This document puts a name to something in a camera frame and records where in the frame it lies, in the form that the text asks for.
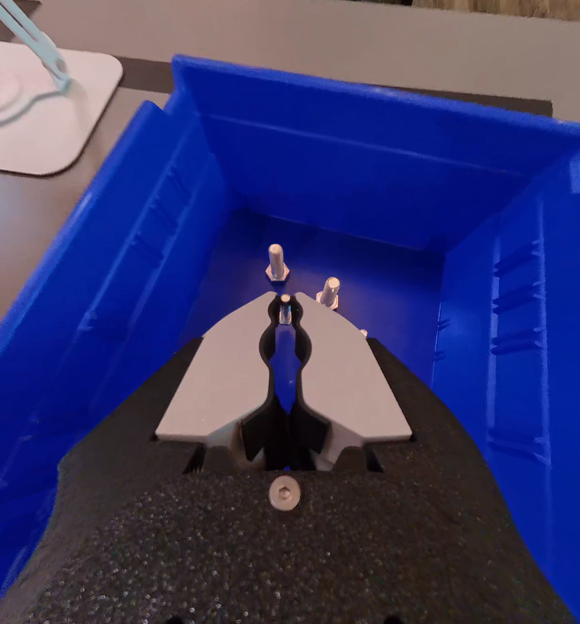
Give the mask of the blue plastic bin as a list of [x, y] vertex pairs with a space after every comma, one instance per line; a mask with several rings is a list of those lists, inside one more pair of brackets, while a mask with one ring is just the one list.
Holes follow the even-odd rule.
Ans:
[[[0, 623], [580, 623], [580, 124], [172, 70], [0, 322]], [[319, 469], [295, 295], [330, 277], [412, 436]], [[160, 441], [266, 292], [264, 459]]]

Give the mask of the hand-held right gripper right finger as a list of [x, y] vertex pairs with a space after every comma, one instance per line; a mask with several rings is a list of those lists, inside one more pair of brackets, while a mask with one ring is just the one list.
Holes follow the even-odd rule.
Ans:
[[350, 321], [302, 292], [295, 295], [300, 445], [331, 469], [346, 448], [407, 442], [412, 430], [366, 337]]

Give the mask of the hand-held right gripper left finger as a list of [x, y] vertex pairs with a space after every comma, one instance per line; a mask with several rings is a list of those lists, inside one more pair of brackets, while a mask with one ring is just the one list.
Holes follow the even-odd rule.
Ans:
[[243, 305], [208, 330], [155, 436], [228, 448], [237, 461], [262, 461], [277, 410], [274, 371], [277, 294]]

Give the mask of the large steel bolt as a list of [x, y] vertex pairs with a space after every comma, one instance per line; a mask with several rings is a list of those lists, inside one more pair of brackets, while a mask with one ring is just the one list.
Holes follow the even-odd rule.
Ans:
[[328, 278], [324, 284], [323, 290], [316, 294], [316, 301], [331, 310], [336, 310], [339, 306], [340, 287], [341, 282], [339, 278]]
[[284, 259], [284, 250], [278, 243], [269, 246], [269, 266], [265, 270], [272, 283], [284, 283], [289, 276], [289, 268]]

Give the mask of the white document stand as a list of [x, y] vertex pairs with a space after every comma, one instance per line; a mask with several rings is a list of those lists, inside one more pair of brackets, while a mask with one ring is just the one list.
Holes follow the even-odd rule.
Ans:
[[122, 79], [115, 57], [59, 49], [13, 1], [0, 21], [0, 171], [50, 176], [81, 154]]

